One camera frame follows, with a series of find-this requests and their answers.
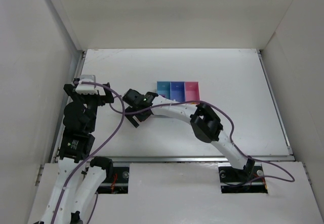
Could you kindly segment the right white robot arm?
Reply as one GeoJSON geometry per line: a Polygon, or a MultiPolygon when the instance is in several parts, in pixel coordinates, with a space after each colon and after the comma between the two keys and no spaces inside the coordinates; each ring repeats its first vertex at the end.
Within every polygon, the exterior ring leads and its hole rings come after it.
{"type": "Polygon", "coordinates": [[[235,145],[233,140],[223,131],[220,117],[208,103],[190,104],[172,101],[156,93],[140,94],[129,89],[123,96],[126,118],[134,127],[151,115],[166,116],[188,123],[195,137],[213,145],[229,161],[237,182],[244,184],[249,181],[255,161],[249,159],[235,145]]]}

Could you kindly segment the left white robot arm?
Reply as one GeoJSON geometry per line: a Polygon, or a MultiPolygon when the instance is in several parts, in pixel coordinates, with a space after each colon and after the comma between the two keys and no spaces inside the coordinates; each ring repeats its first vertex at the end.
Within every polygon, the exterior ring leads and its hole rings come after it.
{"type": "Polygon", "coordinates": [[[105,94],[92,80],[66,84],[71,98],[63,111],[63,135],[58,151],[58,171],[50,199],[38,223],[86,223],[85,216],[100,184],[113,174],[113,162],[92,152],[97,111],[111,104],[117,93],[102,84],[105,94]]]}

